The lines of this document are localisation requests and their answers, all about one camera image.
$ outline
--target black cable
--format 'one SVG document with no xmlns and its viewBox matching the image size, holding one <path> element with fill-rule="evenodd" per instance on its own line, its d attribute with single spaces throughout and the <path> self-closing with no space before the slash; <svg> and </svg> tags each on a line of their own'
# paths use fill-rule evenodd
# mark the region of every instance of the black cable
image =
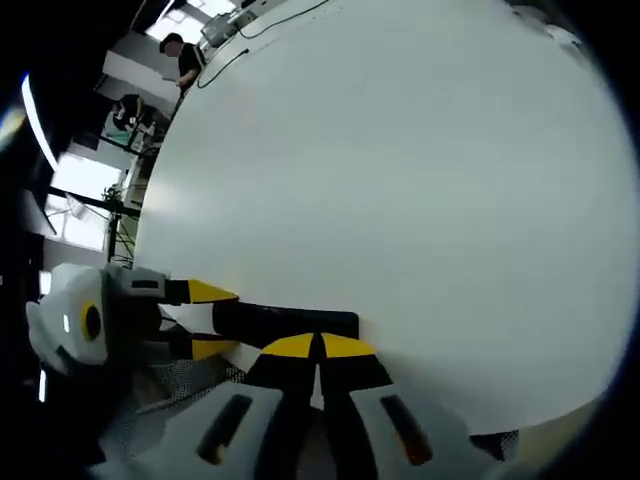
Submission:
<svg viewBox="0 0 640 480">
<path fill-rule="evenodd" d="M 200 79 L 198 79 L 198 81 L 196 82 L 196 85 L 198 86 L 199 89 L 203 89 L 205 87 L 207 87 L 211 82 L 213 82 L 216 78 L 218 78 L 220 76 L 220 74 L 222 72 L 225 71 L 225 69 L 231 65 L 233 62 L 235 62 L 238 58 L 240 58 L 242 55 L 246 55 L 247 53 L 249 53 L 249 49 L 245 48 L 243 51 L 241 51 L 238 55 L 236 55 L 235 57 L 233 57 L 231 60 L 229 60 L 227 63 L 224 64 L 224 67 L 222 67 L 220 70 L 218 70 L 218 73 L 216 73 L 213 78 L 211 80 L 209 80 L 207 83 L 205 83 L 204 85 L 200 85 Z"/>
<path fill-rule="evenodd" d="M 284 22 L 288 22 L 289 20 L 293 20 L 294 18 L 301 17 L 302 15 L 304 15 L 304 14 L 306 14 L 306 13 L 309 13 L 309 12 L 311 12 L 311 11 L 315 10 L 316 8 L 319 8 L 319 7 L 321 7 L 322 5 L 324 5 L 325 3 L 328 3 L 328 2 L 330 2 L 330 1 L 331 1 L 331 0 L 322 0 L 322 2 L 318 3 L 317 5 L 314 5 L 313 7 L 309 7 L 309 8 L 307 8 L 306 10 L 303 10 L 302 12 L 298 12 L 298 13 L 296 13 L 295 15 L 291 15 L 290 17 L 287 17 L 287 18 L 285 18 L 285 19 L 283 19 L 283 20 L 279 20 L 279 21 L 277 21 L 277 22 L 275 22 L 275 23 L 272 23 L 271 25 L 269 25 L 269 26 L 267 26 L 267 27 L 263 28 L 261 31 L 259 31 L 258 33 L 254 34 L 254 35 L 245 35 L 244 33 L 242 33 L 242 30 L 240 30 L 240 29 L 238 29 L 238 33 L 240 34 L 240 36 L 241 36 L 242 38 L 246 38 L 247 40 L 252 40 L 252 39 L 254 39 L 254 38 L 259 37 L 260 35 L 262 35 L 264 32 L 266 32 L 266 31 L 267 31 L 267 30 L 269 30 L 270 28 L 273 28 L 273 27 L 275 27 L 276 25 L 281 25 L 281 24 L 283 24 Z"/>
<path fill-rule="evenodd" d="M 120 221 L 120 226 L 122 227 L 122 230 L 124 231 L 127 238 L 131 241 L 131 244 L 135 247 L 136 242 L 133 239 L 133 236 L 129 233 L 129 230 L 127 230 L 127 227 L 124 226 L 124 222 Z"/>
<path fill-rule="evenodd" d="M 129 248 L 129 245 L 127 245 L 127 242 L 124 241 L 124 239 L 122 238 L 122 235 L 120 235 L 120 232 L 118 232 L 118 230 L 116 230 L 116 236 L 120 237 L 120 243 L 124 245 L 124 248 L 127 250 L 127 253 L 131 256 L 131 258 L 133 258 L 133 252 Z"/>
</svg>

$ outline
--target cable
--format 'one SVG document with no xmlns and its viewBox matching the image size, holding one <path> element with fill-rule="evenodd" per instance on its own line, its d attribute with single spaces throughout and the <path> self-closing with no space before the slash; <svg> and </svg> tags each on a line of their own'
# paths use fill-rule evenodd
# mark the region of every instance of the cable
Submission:
<svg viewBox="0 0 640 480">
<path fill-rule="evenodd" d="M 245 35 L 244 33 L 242 33 L 242 30 L 238 29 L 238 33 L 240 34 L 241 37 L 246 38 L 247 40 L 252 40 L 254 38 L 259 37 L 260 35 L 262 35 L 264 32 L 266 32 L 267 30 L 269 30 L 270 28 L 275 27 L 276 25 L 281 25 L 284 22 L 288 22 L 289 20 L 293 20 L 294 18 L 298 18 L 301 17 L 302 15 L 309 13 L 313 10 L 315 10 L 316 8 L 321 7 L 322 5 L 324 5 L 325 3 L 328 3 L 331 0 L 322 0 L 322 2 L 314 5 L 313 7 L 309 7 L 306 10 L 303 10 L 302 12 L 298 12 L 295 15 L 291 15 L 290 17 L 287 17 L 283 20 L 277 21 L 275 23 L 272 23 L 271 25 L 263 28 L 261 31 L 259 31 L 258 33 L 254 34 L 254 35 Z"/>
<path fill-rule="evenodd" d="M 120 243 L 122 243 L 122 245 L 124 245 L 124 248 L 127 250 L 127 253 L 129 254 L 129 256 L 131 256 L 131 258 L 133 258 L 133 252 L 129 248 L 129 245 L 127 244 L 127 242 L 124 241 L 124 239 L 122 238 L 122 235 L 120 235 L 120 232 L 118 232 L 117 230 L 116 230 L 116 236 L 118 236 L 120 238 Z"/>
<path fill-rule="evenodd" d="M 225 69 L 231 65 L 233 62 L 235 62 L 238 58 L 240 58 L 242 55 L 246 55 L 247 53 L 249 53 L 249 49 L 245 48 L 243 51 L 241 51 L 238 55 L 236 55 L 235 57 L 233 57 L 231 60 L 229 60 L 227 63 L 224 64 L 224 67 L 222 67 L 220 70 L 218 70 L 218 73 L 216 73 L 213 78 L 211 80 L 209 80 L 207 83 L 205 83 L 204 85 L 200 85 L 200 79 L 198 79 L 198 81 L 196 82 L 196 84 L 198 85 L 199 89 L 203 89 L 205 87 L 207 87 L 211 82 L 213 82 L 216 78 L 218 78 L 220 76 L 220 74 L 222 72 L 225 71 Z"/>
<path fill-rule="evenodd" d="M 127 236 L 127 238 L 129 239 L 129 241 L 133 244 L 133 246 L 136 246 L 136 242 L 133 239 L 133 236 L 129 233 L 129 230 L 127 230 L 127 227 L 124 226 L 124 222 L 120 222 L 120 226 L 122 227 L 122 230 L 124 231 L 125 235 Z"/>
<path fill-rule="evenodd" d="M 71 209 L 70 209 L 70 208 L 67 208 L 66 210 L 58 210 L 58 211 L 56 211 L 56 212 L 52 212 L 52 213 L 50 213 L 49 215 L 47 215 L 47 218 L 51 218 L 51 217 L 53 217 L 54 215 L 58 215 L 58 214 L 60 214 L 60 213 L 67 213 L 67 212 L 70 212 L 70 211 L 71 211 Z"/>
</svg>

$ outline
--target table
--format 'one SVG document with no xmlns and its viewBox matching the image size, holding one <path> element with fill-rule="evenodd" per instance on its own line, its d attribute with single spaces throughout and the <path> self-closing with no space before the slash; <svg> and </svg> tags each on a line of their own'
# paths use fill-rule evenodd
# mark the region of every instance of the table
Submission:
<svg viewBox="0 0 640 480">
<path fill-rule="evenodd" d="M 633 150 L 595 70 L 502 7 L 336 0 L 230 41 L 203 81 L 250 53 L 176 115 L 137 265 L 358 312 L 474 434 L 598 396 L 637 304 Z"/>
</svg>

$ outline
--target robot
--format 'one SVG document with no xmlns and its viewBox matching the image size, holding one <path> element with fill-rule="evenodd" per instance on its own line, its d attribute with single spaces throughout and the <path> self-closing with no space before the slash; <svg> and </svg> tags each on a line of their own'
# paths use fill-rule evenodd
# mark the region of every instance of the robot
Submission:
<svg viewBox="0 0 640 480">
<path fill-rule="evenodd" d="M 52 277 L 51 293 L 27 305 L 29 338 L 65 375 L 131 361 L 135 342 L 158 335 L 160 303 L 213 304 L 223 335 L 169 335 L 187 339 L 193 358 L 238 342 L 262 348 L 243 384 L 219 385 L 172 418 L 155 447 L 93 467 L 97 478 L 296 478 L 317 376 L 338 478 L 531 478 L 476 449 L 464 423 L 415 385 L 392 380 L 357 338 L 354 313 L 243 304 L 222 288 L 147 269 L 62 265 Z"/>
</svg>

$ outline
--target white surface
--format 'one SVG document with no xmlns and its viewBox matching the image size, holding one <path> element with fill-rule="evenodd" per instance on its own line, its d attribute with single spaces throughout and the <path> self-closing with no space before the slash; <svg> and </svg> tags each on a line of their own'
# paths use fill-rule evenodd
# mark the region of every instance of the white surface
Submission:
<svg viewBox="0 0 640 480">
<path fill-rule="evenodd" d="M 548 40 L 491 0 L 336 1 L 236 37 L 202 80 L 251 53 L 169 131 L 136 263 L 358 312 L 472 433 L 579 407 L 632 322 L 637 172 L 603 81 Z"/>
<path fill-rule="evenodd" d="M 157 50 L 154 55 L 161 55 L 160 51 Z M 172 104 L 180 98 L 180 89 L 175 84 L 163 80 L 162 73 L 112 51 L 107 52 L 102 71 L 113 78 L 137 85 Z"/>
<path fill-rule="evenodd" d="M 97 150 L 87 148 L 84 145 L 79 145 L 77 143 L 71 143 L 67 152 L 88 158 L 95 162 L 104 163 L 105 165 L 118 168 L 122 171 L 131 168 L 131 163 L 135 158 L 133 155 L 103 140 L 98 142 Z"/>
</svg>

